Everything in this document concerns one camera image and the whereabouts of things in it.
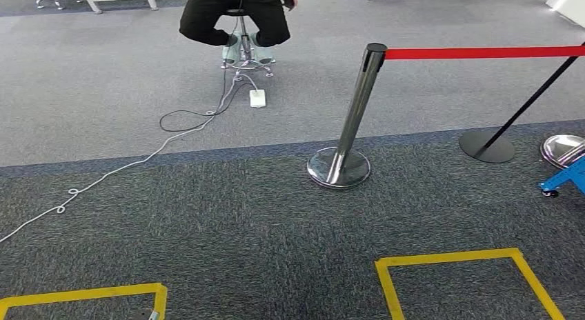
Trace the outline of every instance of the floor marking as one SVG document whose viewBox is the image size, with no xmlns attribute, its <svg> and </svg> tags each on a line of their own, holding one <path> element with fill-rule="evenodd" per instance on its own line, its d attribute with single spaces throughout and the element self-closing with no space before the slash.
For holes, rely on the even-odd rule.
<svg viewBox="0 0 585 320">
<path fill-rule="evenodd" d="M 133 294 L 155 294 L 153 310 L 159 313 L 159 320 L 164 320 L 166 311 L 167 289 L 162 283 L 135 284 L 132 286 L 119 286 L 109 288 L 97 288 L 88 290 L 72 290 L 65 292 L 51 292 L 48 294 L 29 294 L 0 299 L 0 320 L 3 320 L 8 308 L 15 306 L 27 306 L 63 301 L 83 301 L 107 297 L 130 296 Z"/>
<path fill-rule="evenodd" d="M 394 284 L 390 278 L 389 267 L 391 266 L 408 266 L 423 265 L 429 263 L 450 263 L 455 261 L 473 261 L 485 259 L 512 258 L 514 263 L 520 269 L 520 272 L 544 306 L 544 309 L 551 316 L 552 320 L 565 320 L 563 314 L 559 311 L 555 302 L 548 295 L 534 272 L 524 260 L 522 253 L 518 248 L 492 249 L 480 251 L 450 252 L 437 254 L 421 254 L 417 256 L 400 256 L 381 258 L 375 262 L 378 277 L 384 291 L 386 303 L 392 320 L 405 320 L 404 313 L 400 307 L 400 301 Z"/>
</svg>

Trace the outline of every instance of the stanchion base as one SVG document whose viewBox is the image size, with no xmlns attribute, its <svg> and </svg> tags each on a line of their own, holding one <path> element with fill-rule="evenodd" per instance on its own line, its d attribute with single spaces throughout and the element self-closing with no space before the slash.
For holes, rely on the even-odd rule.
<svg viewBox="0 0 585 320">
<path fill-rule="evenodd" d="M 505 163 L 514 158 L 514 146 L 502 137 L 489 148 L 483 149 L 493 135 L 492 132 L 466 132 L 459 138 L 459 146 L 470 157 L 486 163 Z"/>
<path fill-rule="evenodd" d="M 358 151 L 351 150 L 346 158 L 345 167 L 334 182 L 327 182 L 333 156 L 337 148 L 319 150 L 307 163 L 311 179 L 320 186 L 331 189 L 348 189 L 364 182 L 370 176 L 370 162 Z"/>
<path fill-rule="evenodd" d="M 564 169 L 568 166 L 566 164 L 560 163 L 558 159 L 562 157 L 563 154 L 581 145 L 583 141 L 585 141 L 585 139 L 579 136 L 555 135 L 553 137 L 549 137 L 542 143 L 540 146 L 540 153 L 546 161 L 553 164 L 557 168 Z"/>
</svg>

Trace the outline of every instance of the white sneaker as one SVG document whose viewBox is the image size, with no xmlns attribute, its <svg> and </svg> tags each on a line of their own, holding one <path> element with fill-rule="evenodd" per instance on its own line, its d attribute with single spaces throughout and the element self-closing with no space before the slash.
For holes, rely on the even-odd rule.
<svg viewBox="0 0 585 320">
<path fill-rule="evenodd" d="M 224 51 L 221 55 L 224 61 L 230 65 L 238 62 L 241 57 L 241 53 L 239 51 L 241 46 L 241 33 L 234 32 L 234 36 L 237 38 L 236 43 L 232 44 L 231 46 L 224 46 Z"/>
<path fill-rule="evenodd" d="M 262 63 L 264 65 L 269 64 L 272 62 L 272 58 L 274 57 L 272 55 L 272 50 L 270 48 L 266 48 L 263 46 L 259 46 L 256 44 L 256 34 L 251 34 L 250 38 L 252 39 L 252 45 L 254 46 L 254 54 L 255 54 L 255 58 L 256 61 L 258 61 L 259 63 Z"/>
</svg>

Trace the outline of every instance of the blue cart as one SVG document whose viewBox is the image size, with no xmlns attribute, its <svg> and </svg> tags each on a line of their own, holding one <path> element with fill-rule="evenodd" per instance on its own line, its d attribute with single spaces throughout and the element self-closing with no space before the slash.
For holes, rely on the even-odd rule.
<svg viewBox="0 0 585 320">
<path fill-rule="evenodd" d="M 585 194 L 585 157 L 541 183 L 542 194 L 546 197 L 558 197 L 557 189 L 567 181 L 572 181 Z"/>
</svg>

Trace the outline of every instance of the black stanchion post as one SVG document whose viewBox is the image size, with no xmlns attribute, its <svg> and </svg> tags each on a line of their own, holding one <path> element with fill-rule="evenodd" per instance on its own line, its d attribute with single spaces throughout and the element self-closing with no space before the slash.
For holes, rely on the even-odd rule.
<svg viewBox="0 0 585 320">
<path fill-rule="evenodd" d="M 370 162 L 352 150 L 352 146 L 387 49 L 379 43 L 370 43 L 366 47 L 339 145 L 319 150 L 307 163 L 307 170 L 317 184 L 346 189 L 357 186 L 370 175 Z"/>
<path fill-rule="evenodd" d="M 549 77 L 530 99 L 495 134 L 491 132 L 466 132 L 459 139 L 459 146 L 469 156 L 486 163 L 504 163 L 514 158 L 514 146 L 501 135 L 550 87 L 578 57 L 569 57 Z"/>
</svg>

